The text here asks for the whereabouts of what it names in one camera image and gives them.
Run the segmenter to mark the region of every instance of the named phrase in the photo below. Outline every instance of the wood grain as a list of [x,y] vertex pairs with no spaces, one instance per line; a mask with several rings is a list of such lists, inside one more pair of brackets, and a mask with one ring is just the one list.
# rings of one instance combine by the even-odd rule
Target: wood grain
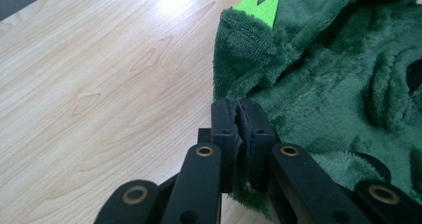
[[[39,0],[0,22],[0,221],[92,223],[210,126],[213,46],[241,0]],[[223,198],[223,223],[267,223]]]

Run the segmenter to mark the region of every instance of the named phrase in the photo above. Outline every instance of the green fleece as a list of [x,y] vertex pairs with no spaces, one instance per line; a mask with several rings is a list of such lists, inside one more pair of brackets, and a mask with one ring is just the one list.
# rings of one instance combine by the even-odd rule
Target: green fleece
[[[215,100],[261,104],[280,139],[303,146],[338,184],[380,178],[345,151],[363,152],[422,202],[422,87],[406,83],[422,58],[416,0],[279,0],[273,28],[227,9],[214,52]],[[239,196],[265,212],[259,197]]]

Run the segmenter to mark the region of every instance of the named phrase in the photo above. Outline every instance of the plush toy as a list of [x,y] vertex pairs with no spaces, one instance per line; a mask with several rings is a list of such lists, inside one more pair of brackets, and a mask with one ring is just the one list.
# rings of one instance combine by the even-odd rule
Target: plush toy
[[[281,141],[303,146],[348,189],[385,179],[354,152],[379,159],[391,183],[421,203],[421,5],[278,0],[273,22],[271,9],[247,5],[221,14],[214,99],[258,102]],[[266,212],[254,190],[234,197]]]

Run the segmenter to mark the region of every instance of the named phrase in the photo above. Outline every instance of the black bracket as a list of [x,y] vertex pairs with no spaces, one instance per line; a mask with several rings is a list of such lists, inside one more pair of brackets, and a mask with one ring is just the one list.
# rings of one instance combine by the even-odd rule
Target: black bracket
[[[241,185],[267,193],[274,223],[422,223],[422,207],[388,182],[365,180],[354,190],[334,183],[302,147],[280,142],[259,104],[240,99],[234,110],[217,101],[211,116],[178,174],[159,186],[122,185],[96,223],[220,223],[221,193],[236,194]],[[356,156],[389,181],[379,160]]]

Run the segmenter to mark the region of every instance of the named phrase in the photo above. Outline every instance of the felt spike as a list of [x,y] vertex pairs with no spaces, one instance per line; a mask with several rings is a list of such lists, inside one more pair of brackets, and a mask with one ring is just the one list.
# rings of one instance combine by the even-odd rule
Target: felt spike
[[246,14],[262,20],[273,28],[278,5],[279,0],[265,0],[261,4],[258,4],[258,0],[243,0],[234,9],[244,11]]

